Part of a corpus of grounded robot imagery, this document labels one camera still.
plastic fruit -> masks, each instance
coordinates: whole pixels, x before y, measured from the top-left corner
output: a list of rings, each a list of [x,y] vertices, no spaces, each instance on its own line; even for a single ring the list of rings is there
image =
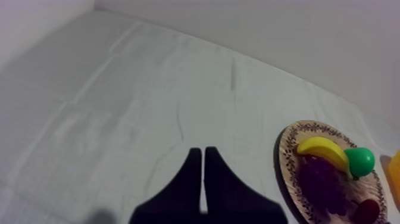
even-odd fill
[[[400,202],[400,151],[389,163],[389,175],[395,187],[397,201]]]
[[[353,176],[365,176],[374,169],[375,157],[368,148],[351,148],[345,150],[349,158],[350,172]]]
[[[346,215],[346,192],[340,184],[336,168],[320,157],[306,155],[305,160],[298,175],[302,194],[319,210]]]
[[[380,213],[379,205],[372,199],[367,199],[358,205],[352,219],[355,224],[372,224]]]
[[[333,141],[324,137],[312,137],[297,146],[298,154],[322,157],[340,171],[349,173],[349,160],[343,150]]]

white wall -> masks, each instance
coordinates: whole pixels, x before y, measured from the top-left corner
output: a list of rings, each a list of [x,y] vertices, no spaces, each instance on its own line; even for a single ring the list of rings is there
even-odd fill
[[[257,58],[400,125],[398,0],[98,0]]]
[[[94,0],[0,0],[0,69],[93,6]]]

red fruit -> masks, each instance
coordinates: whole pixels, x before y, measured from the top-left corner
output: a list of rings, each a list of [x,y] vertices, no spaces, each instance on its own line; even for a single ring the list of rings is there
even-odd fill
[[[355,224],[372,224],[380,213],[379,205],[372,199],[367,199],[358,205],[354,215]]]

decorative plate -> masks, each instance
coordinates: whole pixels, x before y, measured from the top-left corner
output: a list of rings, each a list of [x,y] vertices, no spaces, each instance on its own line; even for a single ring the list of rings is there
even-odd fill
[[[337,143],[343,150],[356,148],[357,146],[344,134],[335,128],[321,122],[312,120],[301,120],[288,126],[282,133],[279,142],[279,163],[283,181],[294,205],[308,223],[352,223],[349,216],[338,216],[330,213],[322,213],[313,207],[312,204],[302,195],[297,181],[297,172],[300,167],[300,158],[296,155],[297,145],[303,140],[322,136]],[[375,171],[357,181],[346,181],[343,178],[343,187],[346,189],[346,197],[349,201],[362,202],[366,199],[373,199],[380,206],[380,214],[375,224],[385,224],[388,210],[383,192],[382,184]]]

purple grapes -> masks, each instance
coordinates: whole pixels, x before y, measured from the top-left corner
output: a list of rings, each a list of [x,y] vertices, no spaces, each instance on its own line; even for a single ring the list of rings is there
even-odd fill
[[[346,215],[346,193],[340,185],[335,167],[320,157],[306,156],[298,180],[303,195],[320,210]]]

